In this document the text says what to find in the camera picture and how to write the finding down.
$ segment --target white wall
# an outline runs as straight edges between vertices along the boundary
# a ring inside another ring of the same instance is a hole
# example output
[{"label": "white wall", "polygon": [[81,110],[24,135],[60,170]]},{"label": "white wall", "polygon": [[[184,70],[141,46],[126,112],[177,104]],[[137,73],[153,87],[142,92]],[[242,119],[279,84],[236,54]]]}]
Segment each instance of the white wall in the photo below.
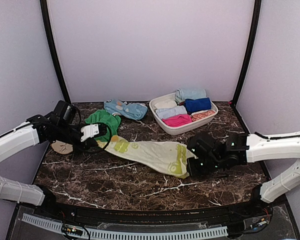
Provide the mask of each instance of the white wall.
[{"label": "white wall", "polygon": [[[0,134],[48,113],[61,98],[39,1],[0,0]],[[45,148],[42,144],[16,154],[0,164],[0,175],[31,183]],[[0,201],[0,240],[14,206]]]},{"label": "white wall", "polygon": [[[238,110],[251,131],[300,130],[300,0],[264,0]],[[272,177],[294,160],[267,161]],[[300,187],[287,194],[300,229]]]},{"label": "white wall", "polygon": [[72,101],[147,101],[179,87],[232,99],[254,0],[48,2]]}]

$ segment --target marble table surface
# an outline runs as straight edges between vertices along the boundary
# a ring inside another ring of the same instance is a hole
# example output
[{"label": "marble table surface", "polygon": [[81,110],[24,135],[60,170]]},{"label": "marble table surface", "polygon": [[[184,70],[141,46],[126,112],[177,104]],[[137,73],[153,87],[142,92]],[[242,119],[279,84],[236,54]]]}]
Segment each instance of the marble table surface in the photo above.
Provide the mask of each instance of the marble table surface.
[{"label": "marble table surface", "polygon": [[[215,118],[190,132],[169,135],[148,111],[141,121],[122,117],[118,134],[128,141],[185,144],[199,131],[207,131],[222,141],[230,134],[243,132],[231,107],[225,102],[215,104],[219,109]],[[75,105],[84,118],[103,108],[101,103]],[[245,202],[249,200],[252,188],[265,181],[259,163],[181,180],[105,151],[94,155],[77,152],[60,155],[49,148],[34,183],[48,187],[59,203],[112,210],[171,211]]]}]

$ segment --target folded towel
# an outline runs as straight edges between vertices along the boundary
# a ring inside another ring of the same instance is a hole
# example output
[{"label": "folded towel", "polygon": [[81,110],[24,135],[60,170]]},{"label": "folded towel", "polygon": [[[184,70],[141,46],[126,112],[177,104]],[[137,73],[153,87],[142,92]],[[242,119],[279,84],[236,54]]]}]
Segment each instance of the folded towel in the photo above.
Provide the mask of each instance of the folded towel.
[{"label": "folded towel", "polygon": [[209,110],[202,110],[202,111],[198,111],[198,112],[196,111],[196,112],[192,113],[191,115],[193,116],[194,114],[201,114],[201,113],[205,113],[207,111],[209,111]]},{"label": "folded towel", "polygon": [[178,105],[180,105],[180,103],[184,102],[185,99],[180,99],[180,98],[178,98],[177,96],[175,96],[175,101],[176,101],[176,103],[177,103]]},{"label": "folded towel", "polygon": [[192,113],[192,121],[198,121],[204,118],[207,118],[210,115],[213,115],[215,113],[214,110],[207,110],[207,111],[199,111],[199,112],[194,112]]},{"label": "folded towel", "polygon": [[190,114],[212,108],[211,100],[208,97],[196,100],[186,99],[184,106]]},{"label": "folded towel", "polygon": [[155,113],[160,119],[165,119],[165,118],[168,119],[169,117],[173,117],[180,114],[187,114],[188,112],[186,111],[184,106],[175,106],[174,108],[170,108],[170,109],[169,108],[157,109]]},{"label": "folded towel", "polygon": [[179,99],[203,99],[206,97],[206,91],[205,89],[185,89],[185,88],[179,88],[176,90],[176,97]]},{"label": "folded towel", "polygon": [[120,100],[114,99],[104,102],[104,109],[112,115],[123,115],[126,118],[140,120],[144,118],[148,108],[145,104],[130,103],[126,104]]},{"label": "folded towel", "polygon": [[156,104],[154,104],[154,107],[156,109],[169,109],[169,108],[173,108],[173,107],[176,107],[177,104],[174,100],[171,100],[171,99],[168,99],[168,100],[164,100],[164,101],[160,101]]},{"label": "folded towel", "polygon": [[179,127],[192,122],[191,117],[187,114],[180,114],[168,119],[162,119],[162,121],[170,127]]}]

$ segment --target blue folded cloth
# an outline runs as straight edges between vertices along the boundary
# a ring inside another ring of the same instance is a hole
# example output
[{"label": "blue folded cloth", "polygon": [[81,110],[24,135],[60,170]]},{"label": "blue folded cloth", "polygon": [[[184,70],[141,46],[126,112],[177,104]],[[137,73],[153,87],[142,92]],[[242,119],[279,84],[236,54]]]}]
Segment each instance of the blue folded cloth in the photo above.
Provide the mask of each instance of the blue folded cloth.
[{"label": "blue folded cloth", "polygon": [[176,106],[170,109],[169,108],[157,109],[155,113],[160,119],[168,119],[169,117],[173,117],[176,115],[187,114],[187,111],[184,106]]},{"label": "blue folded cloth", "polygon": [[203,99],[206,97],[206,91],[205,89],[185,89],[185,88],[179,88],[176,90],[176,97],[179,99],[185,100],[185,99]]},{"label": "blue folded cloth", "polygon": [[209,97],[196,100],[186,99],[184,106],[190,114],[197,111],[210,110],[212,108],[211,100]]},{"label": "blue folded cloth", "polygon": [[112,115],[122,115],[133,120],[140,120],[146,115],[148,108],[141,103],[126,104],[117,99],[104,102],[104,109]]}]

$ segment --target light blue folded cloth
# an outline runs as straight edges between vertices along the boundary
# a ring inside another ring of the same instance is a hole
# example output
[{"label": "light blue folded cloth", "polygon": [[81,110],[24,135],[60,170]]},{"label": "light blue folded cloth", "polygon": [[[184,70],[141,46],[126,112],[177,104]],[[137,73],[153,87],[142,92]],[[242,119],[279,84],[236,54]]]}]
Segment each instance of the light blue folded cloth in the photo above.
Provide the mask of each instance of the light blue folded cloth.
[{"label": "light blue folded cloth", "polygon": [[187,111],[184,106],[175,106],[174,108],[170,108],[170,109],[169,108],[157,109],[155,113],[160,119],[168,119],[176,115],[187,114]]},{"label": "light blue folded cloth", "polygon": [[148,112],[148,108],[145,104],[130,103],[127,105],[127,103],[117,99],[104,102],[104,109],[112,115],[122,115],[133,120],[144,118]]},{"label": "light blue folded cloth", "polygon": [[185,88],[179,88],[176,90],[176,97],[179,99],[185,100],[185,99],[203,99],[206,97],[206,91],[205,89],[185,89]]}]

